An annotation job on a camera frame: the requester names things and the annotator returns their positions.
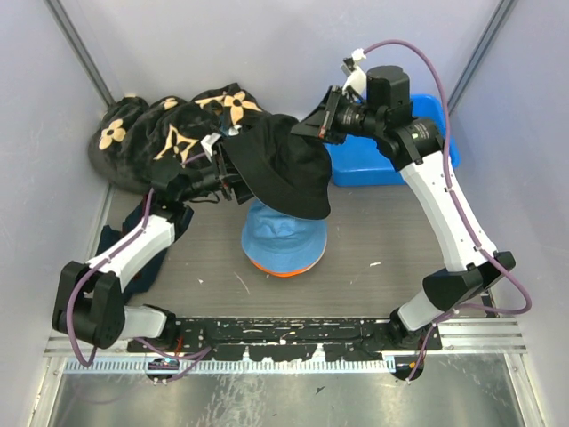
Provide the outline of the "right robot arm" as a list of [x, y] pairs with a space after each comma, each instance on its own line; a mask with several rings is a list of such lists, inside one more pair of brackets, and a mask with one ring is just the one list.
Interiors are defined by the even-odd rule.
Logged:
[[423, 327], [481, 294], [504, 270], [515, 267], [513, 254], [498, 251], [486, 236], [444, 164], [445, 143], [436, 123], [413, 115], [410, 79], [402, 68], [369, 69], [362, 101], [351, 89], [330, 87], [292, 132], [331, 144], [342, 144], [349, 135], [374, 140], [429, 220], [445, 266], [425, 277], [421, 291], [390, 314], [388, 334], [398, 349], [413, 348]]

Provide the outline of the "blue cloth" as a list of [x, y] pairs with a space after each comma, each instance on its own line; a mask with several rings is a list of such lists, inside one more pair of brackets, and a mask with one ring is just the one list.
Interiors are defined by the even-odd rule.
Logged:
[[299, 219], [255, 200], [246, 216], [241, 245], [245, 255], [261, 251], [315, 252], [326, 249], [327, 238], [325, 220]]

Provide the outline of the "black bucket hat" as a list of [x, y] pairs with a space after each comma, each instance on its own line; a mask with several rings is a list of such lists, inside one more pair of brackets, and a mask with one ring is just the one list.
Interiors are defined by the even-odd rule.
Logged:
[[225, 139], [224, 151], [264, 205], [289, 216], [323, 220], [331, 207], [332, 162], [325, 146], [292, 133], [295, 117], [263, 117], [251, 129]]

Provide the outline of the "orange hat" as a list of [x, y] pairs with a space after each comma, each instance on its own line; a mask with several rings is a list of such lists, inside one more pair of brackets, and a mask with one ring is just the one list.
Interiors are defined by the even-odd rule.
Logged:
[[303, 274], [316, 266], [325, 254], [320, 251], [300, 251], [290, 253], [258, 252], [247, 254], [249, 261], [259, 270], [270, 276], [290, 278]]

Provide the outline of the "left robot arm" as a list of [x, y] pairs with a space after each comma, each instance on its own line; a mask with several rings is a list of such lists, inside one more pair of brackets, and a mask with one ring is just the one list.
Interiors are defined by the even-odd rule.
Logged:
[[126, 287], [159, 254], [188, 230], [189, 202], [211, 194], [227, 200], [248, 196], [244, 181], [220, 143], [200, 154], [208, 164], [192, 167], [164, 157], [152, 167], [150, 191], [141, 218], [117, 243], [88, 262], [69, 262], [60, 273], [52, 313], [54, 330], [66, 334], [73, 350], [82, 343], [107, 349], [120, 340], [146, 338], [158, 352], [178, 341], [174, 315], [155, 306], [130, 306]]

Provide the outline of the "blue plastic bin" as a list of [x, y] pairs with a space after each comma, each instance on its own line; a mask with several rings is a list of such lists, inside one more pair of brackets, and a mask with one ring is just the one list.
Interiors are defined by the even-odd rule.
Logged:
[[[432, 119], [445, 133], [441, 102], [428, 94], [412, 94], [413, 114]], [[377, 150], [374, 140], [349, 135], [341, 145], [327, 144], [332, 160], [332, 182], [338, 187], [367, 187], [405, 185], [387, 158]]]

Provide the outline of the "navy cloth with red stripe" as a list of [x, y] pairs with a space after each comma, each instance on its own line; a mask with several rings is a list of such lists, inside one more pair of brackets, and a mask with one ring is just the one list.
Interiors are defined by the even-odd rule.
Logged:
[[[102, 254], [115, 245], [126, 234], [140, 223], [143, 218], [143, 208], [147, 197], [144, 196], [139, 204], [125, 217], [119, 230], [105, 225], [100, 232], [100, 240], [96, 254]], [[168, 250], [165, 249], [154, 256], [127, 284], [123, 291], [124, 303], [128, 303], [136, 294], [146, 293], [156, 282], [158, 274], [164, 265]]]

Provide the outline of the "black flower-pattern blanket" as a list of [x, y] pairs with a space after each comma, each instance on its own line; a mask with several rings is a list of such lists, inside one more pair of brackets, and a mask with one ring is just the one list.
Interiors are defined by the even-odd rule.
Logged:
[[211, 164], [202, 140], [243, 133], [268, 117], [239, 83], [205, 90], [189, 100], [168, 95], [150, 104], [126, 96], [112, 104], [92, 135], [87, 154], [94, 170], [119, 189], [149, 191], [152, 166], [174, 158], [184, 168]]

